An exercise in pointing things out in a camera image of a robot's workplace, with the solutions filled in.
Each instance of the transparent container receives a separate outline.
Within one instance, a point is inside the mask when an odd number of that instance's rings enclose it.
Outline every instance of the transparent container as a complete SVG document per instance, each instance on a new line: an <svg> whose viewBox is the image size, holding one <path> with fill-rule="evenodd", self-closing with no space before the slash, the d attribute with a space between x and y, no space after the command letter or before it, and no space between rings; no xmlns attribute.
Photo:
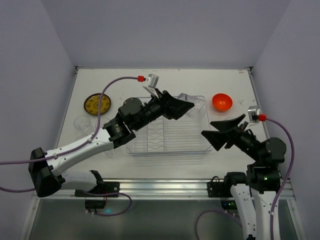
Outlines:
<svg viewBox="0 0 320 240"><path fill-rule="evenodd" d="M195 97L206 101L203 96ZM151 98L139 97L139 99L142 103L147 103ZM207 111L204 117L189 117L186 114L179 120L159 117L135 132L136 138L127 143L126 149L130 155L135 157L204 155L213 149L201 135L202 130L209 129Z"/></svg>
<svg viewBox="0 0 320 240"><path fill-rule="evenodd" d="M78 133L81 135L89 135L94 131L94 128L91 124L91 119L86 115L78 116L74 120L73 125L75 129L78 131Z"/></svg>
<svg viewBox="0 0 320 240"><path fill-rule="evenodd" d="M192 119L202 119L207 114L207 101L203 96L191 96L185 93L181 93L176 97L177 99L190 102L194 104L185 115Z"/></svg>

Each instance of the red bowl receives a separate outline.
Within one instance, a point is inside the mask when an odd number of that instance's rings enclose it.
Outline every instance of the red bowl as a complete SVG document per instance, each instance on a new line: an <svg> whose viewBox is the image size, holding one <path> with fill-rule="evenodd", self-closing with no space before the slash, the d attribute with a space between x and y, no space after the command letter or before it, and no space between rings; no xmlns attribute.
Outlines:
<svg viewBox="0 0 320 240"><path fill-rule="evenodd" d="M232 107L232 104L231 97L224 93L218 93L212 98L212 105L219 112L228 111Z"/></svg>

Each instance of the gray wall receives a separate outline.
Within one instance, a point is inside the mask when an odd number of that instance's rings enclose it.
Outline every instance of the gray wall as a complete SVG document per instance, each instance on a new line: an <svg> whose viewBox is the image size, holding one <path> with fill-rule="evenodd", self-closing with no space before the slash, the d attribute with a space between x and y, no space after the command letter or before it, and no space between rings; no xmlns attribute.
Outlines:
<svg viewBox="0 0 320 240"><path fill-rule="evenodd" d="M74 67L39 0L2 0L0 36L1 161L27 160L55 145ZM1 166L0 185L31 188L28 166ZM0 191L0 239L19 237L30 199Z"/></svg>
<svg viewBox="0 0 320 240"><path fill-rule="evenodd" d="M42 0L66 51L95 68L252 66L290 0Z"/></svg>
<svg viewBox="0 0 320 240"><path fill-rule="evenodd" d="M292 0L253 71L263 111L294 139L291 181L309 240L320 233L319 11L320 1ZM272 136L287 139L273 124L268 127Z"/></svg>

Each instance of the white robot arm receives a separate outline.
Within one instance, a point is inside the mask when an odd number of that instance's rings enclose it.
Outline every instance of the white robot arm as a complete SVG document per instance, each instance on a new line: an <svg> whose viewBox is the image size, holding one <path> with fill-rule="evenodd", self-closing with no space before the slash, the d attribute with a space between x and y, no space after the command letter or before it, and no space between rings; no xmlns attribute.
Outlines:
<svg viewBox="0 0 320 240"><path fill-rule="evenodd" d="M218 131L202 131L202 135L219 151L237 146L255 162L247 166L244 172L228 172L223 184L226 193L235 200L243 228L244 240L280 240L278 201L272 211L276 193L280 189L279 164L285 161L286 144L277 137L263 142L257 140L247 122L240 124L245 118L226 121L212 121L210 124ZM273 236L271 236L271 217L273 217Z"/></svg>
<svg viewBox="0 0 320 240"><path fill-rule="evenodd" d="M31 160L45 158L29 163L28 170L37 195L47 197L60 189L105 194L104 182L97 171L72 174L66 171L93 155L126 144L136 137L133 131L138 131L157 118L164 116L169 120L178 120L194 107L193 103L176 99L167 91L160 92L156 88L158 78L154 74L150 74L147 78L142 77L143 87L151 93L151 100L148 103L143 105L138 98L131 97L124 101L115 118L92 135L47 152L41 148L34 149L31 152Z"/></svg>

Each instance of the red connector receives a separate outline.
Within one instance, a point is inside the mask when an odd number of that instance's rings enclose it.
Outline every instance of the red connector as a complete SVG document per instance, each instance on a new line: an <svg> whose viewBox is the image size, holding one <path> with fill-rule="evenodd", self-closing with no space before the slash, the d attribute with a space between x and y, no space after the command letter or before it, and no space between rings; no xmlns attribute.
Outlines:
<svg viewBox="0 0 320 240"><path fill-rule="evenodd" d="M265 114L260 114L258 116L258 120L261 121L261 122L265 122L266 119L267 119L267 115L265 115Z"/></svg>
<svg viewBox="0 0 320 240"><path fill-rule="evenodd" d="M138 82L144 82L145 79L146 78L144 76L138 76Z"/></svg>

